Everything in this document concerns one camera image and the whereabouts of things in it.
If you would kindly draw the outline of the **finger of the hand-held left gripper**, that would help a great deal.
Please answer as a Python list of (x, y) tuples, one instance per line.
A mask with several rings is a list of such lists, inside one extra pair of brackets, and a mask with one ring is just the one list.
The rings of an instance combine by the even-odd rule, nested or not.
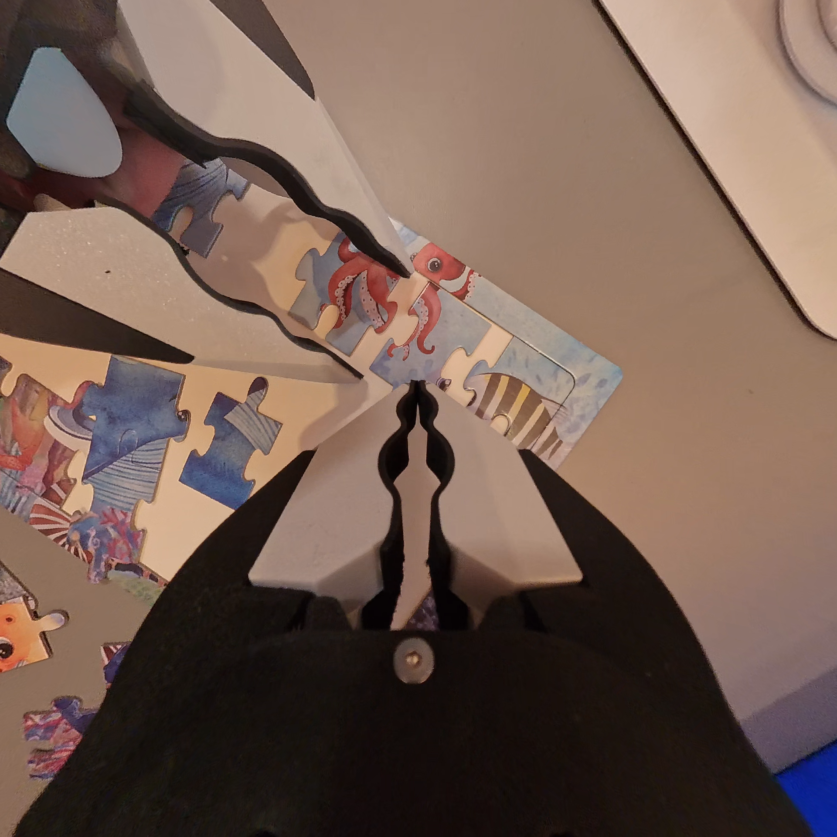
[(303, 381), (362, 378), (321, 344), (292, 334), (273, 312), (213, 289), (177, 243), (123, 207), (27, 214), (1, 265), (202, 367)]
[(177, 163), (245, 163), (361, 253), (410, 275), (389, 215), (262, 2), (118, 2), (118, 40), (128, 89), (118, 197), (150, 215)]

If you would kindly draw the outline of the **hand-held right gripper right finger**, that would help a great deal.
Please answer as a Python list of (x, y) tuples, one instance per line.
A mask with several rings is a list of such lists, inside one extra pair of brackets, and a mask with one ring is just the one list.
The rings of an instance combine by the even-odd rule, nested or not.
[(471, 629), (497, 599), (575, 583), (582, 571), (521, 453), (432, 384), (418, 382), (430, 502), (428, 567), (441, 629)]

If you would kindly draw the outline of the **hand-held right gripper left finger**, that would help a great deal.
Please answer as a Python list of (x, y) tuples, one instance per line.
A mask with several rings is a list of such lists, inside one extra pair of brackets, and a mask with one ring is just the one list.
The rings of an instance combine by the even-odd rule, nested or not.
[(402, 498), (419, 385), (404, 384), (312, 456), (254, 566), (250, 582), (339, 602), (364, 629), (390, 629), (403, 584)]

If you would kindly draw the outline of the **dark blue whale eye piece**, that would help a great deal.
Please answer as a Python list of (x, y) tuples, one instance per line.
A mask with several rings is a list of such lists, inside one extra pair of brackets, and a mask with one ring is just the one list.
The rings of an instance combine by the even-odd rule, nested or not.
[(142, 446), (182, 438), (189, 413), (179, 407), (184, 376), (144, 361), (113, 355), (105, 382), (82, 399), (92, 418), (88, 469), (96, 472)]

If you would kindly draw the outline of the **dark blue striped puzzle piece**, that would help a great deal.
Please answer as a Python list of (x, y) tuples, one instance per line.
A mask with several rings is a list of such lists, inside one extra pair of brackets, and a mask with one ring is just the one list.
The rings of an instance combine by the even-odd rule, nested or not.
[(236, 510), (253, 492), (255, 482), (246, 480), (246, 466), (255, 452), (267, 455), (282, 424), (260, 412), (268, 390), (265, 378), (255, 378), (244, 401), (218, 392), (204, 424), (214, 429), (207, 451), (192, 451), (183, 466), (180, 482), (198, 493)]

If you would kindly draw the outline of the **striped fish puzzle piece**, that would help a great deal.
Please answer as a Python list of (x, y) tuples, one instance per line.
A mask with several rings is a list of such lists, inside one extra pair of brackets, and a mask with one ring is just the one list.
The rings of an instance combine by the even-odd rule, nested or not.
[(568, 456), (569, 401), (577, 378), (518, 337), (496, 361), (476, 361), (459, 385), (449, 378), (438, 384), (518, 450), (530, 451), (552, 468)]

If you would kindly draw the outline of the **sea print jigsaw puzzle board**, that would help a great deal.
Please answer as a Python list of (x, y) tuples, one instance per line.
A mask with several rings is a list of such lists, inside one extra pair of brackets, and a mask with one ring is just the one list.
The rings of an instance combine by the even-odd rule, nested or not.
[[(227, 194), (214, 211), (214, 221), (224, 227), (210, 255), (204, 259), (184, 248), (189, 262), (201, 268), (231, 268), (236, 276), (249, 282), (251, 289), (263, 290), (279, 313), (301, 326), (306, 336), (326, 340), (337, 319), (336, 308), (328, 308), (314, 330), (291, 317), (289, 309), (304, 287), (296, 278), (301, 259), (312, 248), (324, 254), (342, 233), (324, 222), (303, 217), (289, 199), (269, 194), (253, 184), (240, 201)], [(340, 395), (336, 384), (291, 382), (289, 378), (189, 364), (175, 369), (170, 361), (131, 358), (183, 374), (179, 407), (189, 413), (189, 424), (182, 438), (168, 439), (153, 500), (139, 500), (129, 512), (133, 526), (145, 532), (140, 566), (110, 570), (108, 575), (133, 572), (145, 579), (136, 584), (136, 589), (145, 589), (149, 583), (161, 586), (171, 580), (197, 545), (234, 511), (180, 482), (188, 455), (192, 451), (204, 454), (213, 441), (214, 429), (204, 424), (204, 420), (218, 392), (242, 402), (253, 380), (265, 378), (268, 390), (259, 410), (282, 424), (271, 451), (267, 455), (255, 452), (246, 466), (246, 480), (255, 482), (252, 495), (302, 449), (312, 448), (320, 436), (329, 435), (349, 419), (355, 419), (363, 408), (371, 407), (397, 389), (371, 373), (371, 363), (390, 340), (409, 337), (413, 330), (409, 308), (428, 283), (448, 291), (490, 323), (476, 350), (467, 354), (459, 348), (446, 362), (442, 376), (455, 386), (463, 381), (476, 361), (496, 361), (513, 337), (541, 350), (576, 376), (577, 387), (570, 397), (571, 419), (567, 426), (572, 450), (620, 384), (621, 369), (425, 237), (399, 222), (394, 225), (409, 253), (419, 262), (418, 273), (409, 280), (400, 279), (389, 295), (398, 304), (397, 314), (381, 334), (368, 330), (351, 355), (326, 341), (328, 347), (348, 360), (360, 361), (359, 370), (367, 389), (358, 402), (354, 396)], [(95, 350), (95, 355), (87, 355), (79, 348), (11, 337), (2, 332), (2, 378), (7, 380), (9, 393), (17, 377), (27, 374), (60, 397), (71, 400), (81, 382), (93, 382), (92, 386), (104, 384), (110, 358), (116, 355), (109, 353), (110, 358), (105, 361), (105, 353)], [(62, 549), (70, 522), (94, 512), (92, 486), (82, 480), (88, 457), (89, 450), (78, 452), (73, 458), (68, 472), (76, 483), (62, 509), (38, 506), (27, 521)]]

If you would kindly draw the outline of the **striped whale belly puzzle piece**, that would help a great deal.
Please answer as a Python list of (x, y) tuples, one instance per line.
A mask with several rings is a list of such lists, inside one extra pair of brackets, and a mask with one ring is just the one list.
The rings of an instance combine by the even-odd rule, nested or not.
[(114, 453), (105, 456), (103, 465), (86, 466), (83, 482), (92, 486), (92, 511), (113, 508), (131, 513), (139, 500), (153, 500), (168, 439), (140, 444), (135, 430), (123, 432)]

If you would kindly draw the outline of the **pale blue octopus arm piece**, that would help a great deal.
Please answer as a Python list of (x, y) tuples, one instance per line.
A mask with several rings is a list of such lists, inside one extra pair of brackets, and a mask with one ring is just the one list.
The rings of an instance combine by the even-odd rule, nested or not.
[(490, 323), (444, 289), (428, 283), (409, 308), (413, 330), (390, 340), (371, 363), (371, 373), (393, 388), (412, 381), (436, 384), (446, 362), (461, 348), (471, 354)]

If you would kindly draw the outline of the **joined orange crab puzzle pieces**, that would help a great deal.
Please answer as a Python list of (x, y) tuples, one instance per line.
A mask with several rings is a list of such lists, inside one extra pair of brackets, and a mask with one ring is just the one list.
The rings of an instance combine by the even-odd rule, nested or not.
[(75, 487), (69, 466), (89, 450), (95, 421), (83, 409), (93, 382), (78, 385), (71, 400), (27, 374), (1, 398), (1, 504), (29, 521), (38, 506), (61, 510)]

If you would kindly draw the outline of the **joined blue whale puzzle pieces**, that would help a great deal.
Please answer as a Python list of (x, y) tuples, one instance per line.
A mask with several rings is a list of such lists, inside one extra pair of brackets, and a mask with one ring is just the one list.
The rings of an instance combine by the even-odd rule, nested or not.
[(247, 179), (230, 169), (223, 160), (203, 164), (185, 162), (152, 222), (167, 234), (172, 234), (177, 215), (189, 208), (192, 219), (179, 238), (180, 245), (207, 258), (220, 236), (224, 225), (214, 221), (214, 211), (220, 201), (231, 194), (240, 201), (249, 189)]

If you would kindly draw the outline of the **orange pufferfish puzzle piece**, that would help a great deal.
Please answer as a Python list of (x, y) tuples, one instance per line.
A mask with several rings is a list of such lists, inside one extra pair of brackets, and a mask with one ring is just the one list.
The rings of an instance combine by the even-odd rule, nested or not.
[(37, 616), (25, 597), (1, 603), (1, 672), (47, 660), (52, 655), (47, 633), (64, 627), (67, 612)]

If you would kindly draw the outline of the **blue plastic bin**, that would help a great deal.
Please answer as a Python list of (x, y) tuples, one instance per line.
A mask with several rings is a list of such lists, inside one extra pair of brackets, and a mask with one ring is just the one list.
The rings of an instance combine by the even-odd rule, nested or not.
[(836, 835), (836, 741), (780, 771), (777, 780), (815, 836)]

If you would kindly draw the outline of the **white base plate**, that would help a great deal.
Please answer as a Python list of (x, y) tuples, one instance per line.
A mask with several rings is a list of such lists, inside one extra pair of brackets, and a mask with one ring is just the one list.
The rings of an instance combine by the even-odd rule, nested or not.
[(794, 303), (835, 338), (835, 105), (791, 64), (779, 2), (601, 5)]

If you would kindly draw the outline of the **grey metal bracket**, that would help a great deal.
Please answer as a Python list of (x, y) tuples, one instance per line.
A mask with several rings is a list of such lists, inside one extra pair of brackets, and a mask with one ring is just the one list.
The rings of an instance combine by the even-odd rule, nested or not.
[(789, 60), (820, 98), (836, 104), (836, 54), (817, 20), (815, 1), (779, 1), (779, 30)]

